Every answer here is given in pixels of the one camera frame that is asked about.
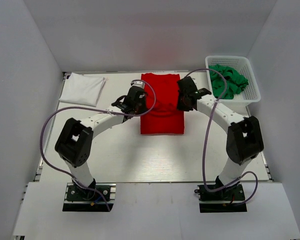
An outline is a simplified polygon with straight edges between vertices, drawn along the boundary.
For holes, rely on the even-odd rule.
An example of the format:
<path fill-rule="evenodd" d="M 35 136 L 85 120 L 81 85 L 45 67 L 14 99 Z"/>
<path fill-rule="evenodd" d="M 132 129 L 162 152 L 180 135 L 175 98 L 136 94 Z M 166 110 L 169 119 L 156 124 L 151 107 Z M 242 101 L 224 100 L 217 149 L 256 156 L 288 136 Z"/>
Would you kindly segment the red t shirt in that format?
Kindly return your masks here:
<path fill-rule="evenodd" d="M 143 73 L 146 107 L 153 109 L 140 117 L 142 135 L 182 135 L 185 132 L 184 112 L 177 109 L 179 74 Z"/>

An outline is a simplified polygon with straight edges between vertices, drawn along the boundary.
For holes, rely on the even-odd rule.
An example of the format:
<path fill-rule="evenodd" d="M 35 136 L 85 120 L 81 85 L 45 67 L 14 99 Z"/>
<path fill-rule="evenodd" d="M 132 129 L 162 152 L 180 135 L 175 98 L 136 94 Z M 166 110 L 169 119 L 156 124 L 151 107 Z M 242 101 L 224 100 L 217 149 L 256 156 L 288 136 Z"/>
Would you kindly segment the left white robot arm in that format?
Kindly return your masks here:
<path fill-rule="evenodd" d="M 96 181 L 87 164 L 93 139 L 131 119 L 131 115 L 145 113 L 147 107 L 144 88 L 145 85 L 137 81 L 131 85 L 126 95 L 119 97 L 104 113 L 81 120 L 72 117 L 65 122 L 54 149 L 67 164 L 72 181 L 79 187 L 78 193 L 84 199 L 89 200 L 96 193 Z"/>

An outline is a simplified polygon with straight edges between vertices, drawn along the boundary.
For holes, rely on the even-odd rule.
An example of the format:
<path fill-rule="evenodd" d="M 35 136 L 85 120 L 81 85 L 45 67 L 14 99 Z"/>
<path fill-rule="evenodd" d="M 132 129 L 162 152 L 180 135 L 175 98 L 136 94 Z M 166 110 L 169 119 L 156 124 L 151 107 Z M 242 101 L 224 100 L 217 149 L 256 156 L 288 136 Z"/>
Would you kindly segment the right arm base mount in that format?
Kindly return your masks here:
<path fill-rule="evenodd" d="M 204 185 L 198 185 L 194 190 L 198 195 L 200 213 L 245 213 L 247 212 L 243 186 L 239 183 L 235 186 L 208 192 Z"/>

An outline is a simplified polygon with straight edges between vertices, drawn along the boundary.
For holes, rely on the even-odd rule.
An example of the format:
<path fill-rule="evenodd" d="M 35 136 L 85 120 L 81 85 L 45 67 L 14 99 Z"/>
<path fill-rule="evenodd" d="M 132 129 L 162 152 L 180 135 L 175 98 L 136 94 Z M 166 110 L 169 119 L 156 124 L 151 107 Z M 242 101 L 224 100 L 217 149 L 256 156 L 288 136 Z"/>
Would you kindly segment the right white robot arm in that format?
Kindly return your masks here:
<path fill-rule="evenodd" d="M 244 172 L 248 164 L 264 150 L 259 120 L 255 116 L 244 117 L 234 112 L 214 98 L 206 88 L 198 89 L 190 76 L 177 81 L 177 85 L 177 109 L 186 112 L 195 110 L 209 117 L 202 153 L 203 185 L 207 192 L 216 193 L 219 198 L 226 200 L 233 195 L 233 186 L 248 174 Z M 212 122 L 227 134 L 225 148 L 228 156 L 214 188 L 210 188 L 206 180 L 206 153 Z"/>

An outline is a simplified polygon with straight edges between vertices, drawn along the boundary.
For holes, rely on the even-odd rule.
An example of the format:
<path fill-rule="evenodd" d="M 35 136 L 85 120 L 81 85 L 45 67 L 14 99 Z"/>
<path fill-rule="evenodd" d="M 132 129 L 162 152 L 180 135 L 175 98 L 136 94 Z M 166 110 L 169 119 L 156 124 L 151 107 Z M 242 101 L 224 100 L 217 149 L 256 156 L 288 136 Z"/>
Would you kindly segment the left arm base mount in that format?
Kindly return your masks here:
<path fill-rule="evenodd" d="M 115 203 L 116 184 L 99 183 L 95 188 L 101 193 L 81 189 L 74 183 L 68 183 L 65 189 L 63 212 L 108 213 Z"/>

